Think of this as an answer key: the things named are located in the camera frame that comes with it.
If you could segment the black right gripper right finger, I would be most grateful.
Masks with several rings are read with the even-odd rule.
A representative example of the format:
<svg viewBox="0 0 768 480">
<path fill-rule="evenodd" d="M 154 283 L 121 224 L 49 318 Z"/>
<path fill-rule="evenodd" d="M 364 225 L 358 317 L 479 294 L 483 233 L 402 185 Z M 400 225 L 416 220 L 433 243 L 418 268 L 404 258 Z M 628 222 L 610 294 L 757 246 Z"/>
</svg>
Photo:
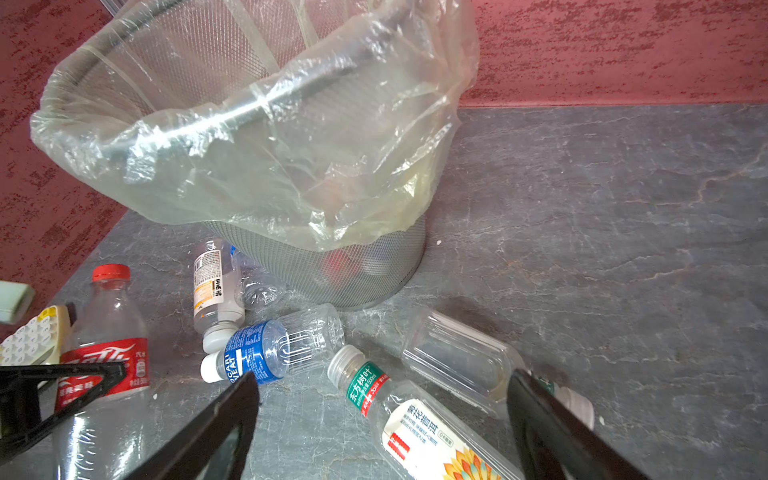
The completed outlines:
<svg viewBox="0 0 768 480">
<path fill-rule="evenodd" d="M 525 479 L 648 479 L 523 370 L 510 377 L 507 409 Z"/>
</svg>

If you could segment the chrysanthemum tea bottle green neck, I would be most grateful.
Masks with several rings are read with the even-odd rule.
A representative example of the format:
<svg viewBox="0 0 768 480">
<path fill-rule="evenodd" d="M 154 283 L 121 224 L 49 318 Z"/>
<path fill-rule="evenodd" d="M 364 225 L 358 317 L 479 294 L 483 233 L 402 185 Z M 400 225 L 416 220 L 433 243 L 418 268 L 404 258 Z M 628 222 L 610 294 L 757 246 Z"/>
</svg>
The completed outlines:
<svg viewBox="0 0 768 480">
<path fill-rule="evenodd" d="M 352 345 L 327 376 L 369 422 L 374 445 L 404 479 L 521 479 L 522 472 L 410 380 L 393 379 Z"/>
</svg>

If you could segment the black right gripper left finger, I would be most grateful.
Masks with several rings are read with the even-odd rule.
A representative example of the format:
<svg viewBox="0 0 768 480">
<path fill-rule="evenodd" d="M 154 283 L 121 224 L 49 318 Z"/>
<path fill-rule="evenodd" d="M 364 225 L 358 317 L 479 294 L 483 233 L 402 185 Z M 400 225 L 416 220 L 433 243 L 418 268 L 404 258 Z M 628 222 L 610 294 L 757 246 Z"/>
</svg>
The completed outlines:
<svg viewBox="0 0 768 480">
<path fill-rule="evenodd" d="M 252 373 L 240 377 L 178 432 L 130 479 L 239 479 L 259 413 Z"/>
</svg>

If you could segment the red Coca-Cola bottle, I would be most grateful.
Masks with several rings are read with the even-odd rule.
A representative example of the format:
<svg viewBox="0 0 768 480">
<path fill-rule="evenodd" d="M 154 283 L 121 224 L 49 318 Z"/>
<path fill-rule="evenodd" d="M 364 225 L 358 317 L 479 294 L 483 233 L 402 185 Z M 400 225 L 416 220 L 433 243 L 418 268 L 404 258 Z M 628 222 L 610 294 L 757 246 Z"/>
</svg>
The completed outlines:
<svg viewBox="0 0 768 480">
<path fill-rule="evenodd" d="M 124 479 L 146 458 L 150 356 L 147 322 L 129 296 L 131 271 L 106 264 L 61 349 L 54 431 L 58 479 Z"/>
</svg>

